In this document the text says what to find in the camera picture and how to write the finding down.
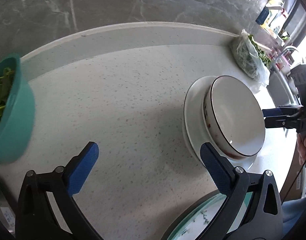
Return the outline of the right hand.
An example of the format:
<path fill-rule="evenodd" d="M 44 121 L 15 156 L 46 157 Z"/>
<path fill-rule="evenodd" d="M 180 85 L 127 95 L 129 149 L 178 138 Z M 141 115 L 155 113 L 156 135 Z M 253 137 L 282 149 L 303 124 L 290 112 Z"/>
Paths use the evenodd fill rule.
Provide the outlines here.
<path fill-rule="evenodd" d="M 299 153 L 299 163 L 303 165 L 306 161 L 306 137 L 302 139 L 301 135 L 297 135 L 297 151 Z"/>

